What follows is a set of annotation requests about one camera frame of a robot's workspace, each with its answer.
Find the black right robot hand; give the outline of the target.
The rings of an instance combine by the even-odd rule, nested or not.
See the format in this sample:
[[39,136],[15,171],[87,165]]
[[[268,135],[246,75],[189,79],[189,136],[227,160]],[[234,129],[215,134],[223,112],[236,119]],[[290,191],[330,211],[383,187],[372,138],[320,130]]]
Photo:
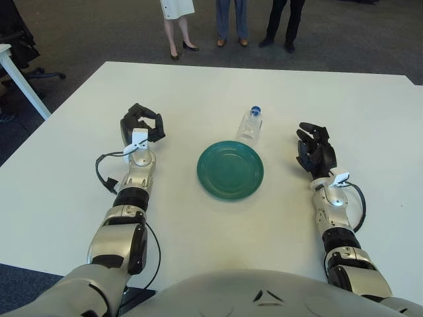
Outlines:
[[313,179],[329,177],[329,171],[337,167],[336,154],[329,143],[329,134],[326,127],[312,123],[300,122],[296,131],[297,162]]

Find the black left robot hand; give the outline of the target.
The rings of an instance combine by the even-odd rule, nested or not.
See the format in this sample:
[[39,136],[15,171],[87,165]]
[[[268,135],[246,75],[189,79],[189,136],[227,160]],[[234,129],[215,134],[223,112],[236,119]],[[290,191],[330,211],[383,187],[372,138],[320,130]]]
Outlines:
[[[143,120],[144,118],[153,120],[155,126],[149,126]],[[166,136],[161,115],[138,103],[130,107],[128,112],[120,120],[120,130],[125,145],[132,144],[132,132],[134,129],[146,129],[148,134],[147,140],[154,143]]]

